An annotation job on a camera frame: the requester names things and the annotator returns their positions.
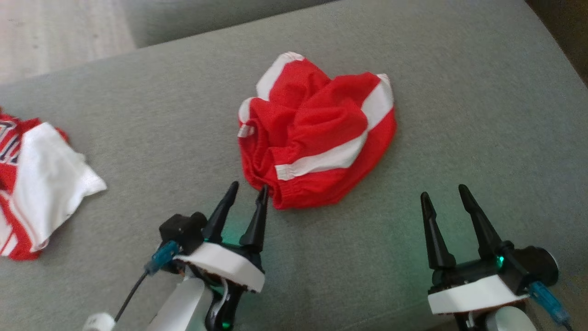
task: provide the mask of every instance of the white stripe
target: white stripe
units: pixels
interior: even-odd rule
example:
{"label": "white stripe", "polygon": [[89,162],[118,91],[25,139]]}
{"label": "white stripe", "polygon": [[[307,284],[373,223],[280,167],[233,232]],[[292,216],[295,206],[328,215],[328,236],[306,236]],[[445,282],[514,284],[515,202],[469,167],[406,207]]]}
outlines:
{"label": "white stripe", "polygon": [[12,226],[6,222],[6,216],[4,215],[3,211],[0,210],[0,249],[10,238],[12,234]]}
{"label": "white stripe", "polygon": [[10,212],[16,217],[18,223],[22,225],[22,228],[25,229],[26,235],[31,240],[32,246],[35,246],[35,239],[36,235],[35,232],[31,229],[30,224],[25,220],[24,216],[19,212],[18,208],[15,205],[14,199],[10,199],[8,203],[8,207],[10,208]]}
{"label": "white stripe", "polygon": [[291,180],[309,173],[349,168],[353,164],[363,148],[368,132],[382,121],[394,105],[388,77],[384,74],[377,76],[380,78],[380,83],[362,104],[362,111],[367,118],[367,130],[359,137],[326,152],[300,158],[291,164],[276,165],[278,180]]}
{"label": "white stripe", "polygon": [[3,251],[0,252],[0,255],[2,256],[8,256],[10,255],[10,253],[12,253],[12,251],[14,250],[14,247],[16,247],[18,240],[16,239],[16,236],[13,234],[10,236],[10,240],[8,241],[8,244],[6,244],[6,247],[4,247]]}
{"label": "white stripe", "polygon": [[249,125],[241,125],[239,132],[237,133],[237,137],[245,138],[255,133],[255,127],[251,127]]}
{"label": "white stripe", "polygon": [[249,104],[253,98],[247,98],[241,103],[241,107],[239,107],[239,121],[243,124],[249,121]]}
{"label": "white stripe", "polygon": [[304,60],[304,57],[294,52],[288,52],[278,56],[276,61],[274,61],[272,66],[269,67],[269,69],[265,72],[265,74],[255,86],[257,88],[258,97],[265,101],[269,101],[269,91],[271,91],[273,85],[278,80],[278,77],[280,77],[280,74],[282,73],[282,70],[284,70],[286,64],[302,60]]}

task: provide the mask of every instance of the floor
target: floor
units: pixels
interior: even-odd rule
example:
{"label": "floor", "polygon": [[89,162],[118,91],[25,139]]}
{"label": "floor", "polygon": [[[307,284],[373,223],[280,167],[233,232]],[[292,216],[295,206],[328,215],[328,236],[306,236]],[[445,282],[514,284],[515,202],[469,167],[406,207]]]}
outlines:
{"label": "floor", "polygon": [[0,84],[133,49],[120,0],[0,1]]}

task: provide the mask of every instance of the gray fabric surface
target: gray fabric surface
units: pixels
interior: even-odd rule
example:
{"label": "gray fabric surface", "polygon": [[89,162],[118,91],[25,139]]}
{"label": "gray fabric surface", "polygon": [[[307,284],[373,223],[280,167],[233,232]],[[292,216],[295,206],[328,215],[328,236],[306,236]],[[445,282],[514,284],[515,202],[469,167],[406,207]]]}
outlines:
{"label": "gray fabric surface", "polygon": [[[458,261],[477,244],[457,185],[497,231],[588,268],[588,91],[522,1],[341,1],[198,35],[0,88],[0,104],[41,116],[108,183],[34,262],[0,264],[0,325],[77,330],[115,313],[174,213],[212,212],[242,180],[237,109],[278,54],[331,76],[392,80],[399,131],[341,203],[268,212],[267,282],[236,330],[422,330],[430,315],[419,194]],[[237,241],[256,192],[243,183],[225,237]],[[147,279],[120,330],[141,330],[177,277]]]}
{"label": "gray fabric surface", "polygon": [[232,27],[333,0],[122,0],[137,47]]}

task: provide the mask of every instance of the white sleeve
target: white sleeve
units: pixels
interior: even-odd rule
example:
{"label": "white sleeve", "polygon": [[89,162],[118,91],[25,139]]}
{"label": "white sleeve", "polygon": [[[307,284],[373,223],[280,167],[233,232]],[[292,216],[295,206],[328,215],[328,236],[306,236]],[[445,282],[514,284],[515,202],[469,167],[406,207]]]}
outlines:
{"label": "white sleeve", "polygon": [[85,196],[102,190],[104,181],[50,124],[37,125],[21,137],[10,208],[31,239],[31,252],[46,246]]}

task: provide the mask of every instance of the black cable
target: black cable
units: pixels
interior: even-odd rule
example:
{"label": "black cable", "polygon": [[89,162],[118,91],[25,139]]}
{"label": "black cable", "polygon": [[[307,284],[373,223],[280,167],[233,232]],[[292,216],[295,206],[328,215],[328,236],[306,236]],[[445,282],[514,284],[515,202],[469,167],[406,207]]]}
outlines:
{"label": "black cable", "polygon": [[455,318],[455,322],[457,323],[457,328],[459,331],[468,331],[469,328],[467,327],[467,313],[455,313],[453,314]]}
{"label": "black cable", "polygon": [[125,308],[129,304],[129,301],[131,301],[131,298],[133,297],[133,294],[135,294],[135,292],[139,288],[139,285],[141,285],[141,283],[145,280],[145,277],[147,277],[147,274],[148,274],[148,272],[147,272],[147,270],[145,270],[145,272],[143,273],[143,275],[141,275],[141,278],[139,278],[139,280],[133,286],[133,289],[131,290],[131,292],[129,293],[129,295],[126,297],[125,302],[122,304],[121,309],[118,311],[118,314],[116,314],[116,317],[114,318],[114,322],[115,323],[117,323],[118,320],[121,318],[121,315],[125,311]]}

